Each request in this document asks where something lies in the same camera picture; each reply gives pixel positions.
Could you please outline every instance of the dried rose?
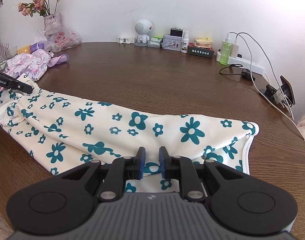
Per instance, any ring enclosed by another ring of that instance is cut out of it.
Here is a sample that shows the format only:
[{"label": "dried rose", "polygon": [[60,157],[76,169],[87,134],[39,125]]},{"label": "dried rose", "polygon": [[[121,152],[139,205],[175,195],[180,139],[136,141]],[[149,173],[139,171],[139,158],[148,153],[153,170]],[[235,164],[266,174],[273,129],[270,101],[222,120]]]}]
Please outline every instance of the dried rose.
[{"label": "dried rose", "polygon": [[43,6],[43,4],[45,3],[45,0],[34,0],[35,2],[35,7],[40,7]]},{"label": "dried rose", "polygon": [[36,9],[37,11],[41,11],[44,8],[44,5],[40,5],[40,6],[35,6],[34,9]]},{"label": "dried rose", "polygon": [[18,12],[21,12],[23,9],[25,9],[25,5],[23,5],[22,3],[18,4]]},{"label": "dried rose", "polygon": [[30,8],[24,8],[24,9],[22,10],[21,14],[22,14],[23,16],[27,16],[27,15],[30,15],[31,11],[32,11],[32,10],[31,10]]}]

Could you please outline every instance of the white wall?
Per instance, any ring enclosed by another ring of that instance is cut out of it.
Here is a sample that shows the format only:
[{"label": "white wall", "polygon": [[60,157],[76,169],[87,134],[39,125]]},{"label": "white wall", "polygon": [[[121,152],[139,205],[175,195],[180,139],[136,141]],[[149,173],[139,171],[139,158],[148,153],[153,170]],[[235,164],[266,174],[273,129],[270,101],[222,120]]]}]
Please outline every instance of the white wall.
[{"label": "white wall", "polygon": [[[43,30],[43,18],[24,17],[17,4],[25,0],[5,0],[0,9],[0,38],[9,46],[32,42],[31,31]],[[120,35],[135,35],[134,24],[150,19],[152,35],[163,35],[173,26],[190,31],[190,39],[209,36],[218,49],[228,31],[245,31],[266,50],[277,77],[292,84],[298,120],[305,114],[305,0],[61,0],[58,12],[63,23],[88,41],[116,41]],[[249,52],[240,39],[241,53]],[[249,42],[254,61],[263,65],[271,80],[272,72],[257,45]]]}]

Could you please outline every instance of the plastic bag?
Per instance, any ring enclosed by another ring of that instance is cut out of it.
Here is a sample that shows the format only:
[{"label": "plastic bag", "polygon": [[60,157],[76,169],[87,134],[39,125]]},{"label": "plastic bag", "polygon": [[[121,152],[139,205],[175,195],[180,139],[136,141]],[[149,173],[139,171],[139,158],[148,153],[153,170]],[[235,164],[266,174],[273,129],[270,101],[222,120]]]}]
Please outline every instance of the plastic bag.
[{"label": "plastic bag", "polygon": [[70,28],[57,26],[51,29],[52,35],[46,35],[47,41],[37,43],[37,48],[44,45],[45,51],[59,52],[65,49],[73,48],[82,42],[82,37],[79,33],[74,32]]}]

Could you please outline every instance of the wooden table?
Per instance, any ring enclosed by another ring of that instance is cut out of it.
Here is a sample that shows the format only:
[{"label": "wooden table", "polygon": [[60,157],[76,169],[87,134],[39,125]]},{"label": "wooden table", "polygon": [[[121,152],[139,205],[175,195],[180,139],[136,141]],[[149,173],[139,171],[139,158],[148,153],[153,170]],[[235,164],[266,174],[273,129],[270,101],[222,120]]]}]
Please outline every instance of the wooden table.
[{"label": "wooden table", "polygon": [[[305,143],[251,81],[219,75],[222,66],[214,59],[165,49],[83,43],[65,52],[68,63],[47,70],[38,81],[41,88],[154,114],[256,122],[260,132],[249,153],[250,173],[295,197],[299,214],[292,234],[305,239]],[[257,86],[264,88],[264,78],[255,76]],[[0,211],[6,219],[13,193],[50,176],[0,127]]]}]

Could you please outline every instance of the floral towel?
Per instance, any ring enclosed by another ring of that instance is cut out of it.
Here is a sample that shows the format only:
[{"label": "floral towel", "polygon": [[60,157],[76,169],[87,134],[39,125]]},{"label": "floral towel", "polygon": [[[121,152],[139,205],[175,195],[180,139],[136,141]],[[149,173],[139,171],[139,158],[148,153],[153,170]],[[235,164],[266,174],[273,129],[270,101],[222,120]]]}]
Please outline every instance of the floral towel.
[{"label": "floral towel", "polygon": [[257,124],[196,114],[157,115],[40,89],[31,95],[0,92],[0,125],[53,175],[98,159],[112,163],[146,148],[144,178],[129,180],[126,191],[178,191],[176,180],[161,177],[159,147],[194,162],[214,159],[249,174],[248,153]]}]

